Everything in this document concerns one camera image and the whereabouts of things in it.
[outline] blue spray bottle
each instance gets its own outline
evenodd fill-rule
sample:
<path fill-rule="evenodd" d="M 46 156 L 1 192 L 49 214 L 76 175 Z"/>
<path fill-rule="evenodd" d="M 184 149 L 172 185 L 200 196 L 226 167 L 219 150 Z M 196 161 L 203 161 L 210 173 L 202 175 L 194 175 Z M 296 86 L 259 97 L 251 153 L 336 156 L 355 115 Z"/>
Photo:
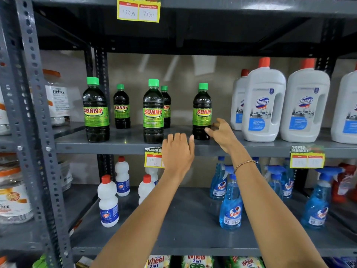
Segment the blue spray bottle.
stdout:
<path fill-rule="evenodd" d="M 305 211 L 301 217 L 301 225 L 306 228 L 320 229 L 325 224 L 331 202 L 331 180 L 333 176 L 342 173 L 344 169 L 342 167 L 325 166 L 315 170 L 321 174 L 312 195 L 306 202 Z"/>
<path fill-rule="evenodd" d="M 295 170 L 290 168 L 290 158 L 285 158 L 283 167 L 286 169 L 286 172 L 283 172 L 283 176 L 281 177 L 283 197 L 291 198 L 292 188 L 294 186 Z"/>
<path fill-rule="evenodd" d="M 283 172 L 286 171 L 281 165 L 267 165 L 265 169 L 271 173 L 269 185 L 273 188 L 274 192 L 283 200 L 283 188 L 281 185 L 281 177 Z"/>
<path fill-rule="evenodd" d="M 237 229 L 241 226 L 243 201 L 238 188 L 234 167 L 225 165 L 226 172 L 230 174 L 227 182 L 226 196 L 221 205 L 220 225 L 224 229 Z"/>
<path fill-rule="evenodd" d="M 227 175 L 225 172 L 224 157 L 218 157 L 218 163 L 216 164 L 216 172 L 212 178 L 210 197 L 215 200 L 222 200 L 226 194 L 227 189 Z"/>
<path fill-rule="evenodd" d="M 259 172 L 260 172 L 260 174 L 261 174 L 261 173 L 262 173 L 262 168 L 260 167 L 259 157 L 252 157 L 252 159 L 253 159 L 254 161 L 257 161 L 256 166 L 257 166 L 257 168 L 259 169 Z"/>

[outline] person's right arm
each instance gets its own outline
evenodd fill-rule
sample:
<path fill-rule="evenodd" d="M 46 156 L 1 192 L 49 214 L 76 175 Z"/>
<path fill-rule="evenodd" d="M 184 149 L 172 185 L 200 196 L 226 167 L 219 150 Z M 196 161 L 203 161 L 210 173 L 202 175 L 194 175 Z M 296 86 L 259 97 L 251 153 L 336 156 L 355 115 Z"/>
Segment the person's right arm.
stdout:
<path fill-rule="evenodd" d="M 251 160 L 229 124 L 223 119 L 217 121 L 213 126 L 218 130 L 205 128 L 205 131 L 230 154 L 233 166 Z M 255 164 L 243 164 L 236 176 L 244 208 L 267 268 L 326 268 L 304 228 L 261 176 Z"/>

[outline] person's left arm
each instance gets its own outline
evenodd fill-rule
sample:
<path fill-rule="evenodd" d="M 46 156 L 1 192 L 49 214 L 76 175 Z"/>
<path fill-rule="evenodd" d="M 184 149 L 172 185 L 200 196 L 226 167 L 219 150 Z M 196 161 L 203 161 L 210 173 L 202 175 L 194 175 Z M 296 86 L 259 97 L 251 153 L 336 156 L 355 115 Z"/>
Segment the person's left arm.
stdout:
<path fill-rule="evenodd" d="M 163 141 L 165 170 L 139 207 L 94 260 L 91 268 L 143 268 L 157 240 L 167 209 L 194 159 L 194 138 L 172 134 Z"/>

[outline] person's left hand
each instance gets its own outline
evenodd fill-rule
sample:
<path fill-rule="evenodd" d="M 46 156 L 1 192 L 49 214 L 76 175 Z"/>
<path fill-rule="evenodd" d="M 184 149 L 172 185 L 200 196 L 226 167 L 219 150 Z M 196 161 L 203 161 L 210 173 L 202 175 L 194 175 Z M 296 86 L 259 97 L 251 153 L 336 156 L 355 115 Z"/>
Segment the person's left hand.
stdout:
<path fill-rule="evenodd" d="M 194 160 L 194 136 L 190 136 L 188 144 L 186 134 L 169 134 L 163 141 L 161 152 L 165 172 L 178 176 L 181 182 Z"/>

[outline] green label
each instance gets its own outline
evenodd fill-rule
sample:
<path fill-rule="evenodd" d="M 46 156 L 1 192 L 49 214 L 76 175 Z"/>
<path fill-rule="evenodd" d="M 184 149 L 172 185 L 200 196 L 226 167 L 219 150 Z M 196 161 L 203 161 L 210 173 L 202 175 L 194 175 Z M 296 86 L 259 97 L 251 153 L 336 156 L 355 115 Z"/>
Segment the green label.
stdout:
<path fill-rule="evenodd" d="M 164 105 L 164 114 L 163 117 L 171 117 L 171 105 Z"/>
<path fill-rule="evenodd" d="M 143 126 L 145 128 L 162 128 L 163 127 L 163 108 L 143 108 L 144 116 Z"/>
<path fill-rule="evenodd" d="M 196 126 L 209 126 L 212 120 L 212 108 L 197 109 L 194 108 L 192 124 Z"/>
<path fill-rule="evenodd" d="M 130 117 L 130 105 L 114 104 L 114 118 L 126 119 L 128 117 Z"/>
<path fill-rule="evenodd" d="M 84 125 L 102 127 L 109 125 L 108 107 L 83 107 Z"/>

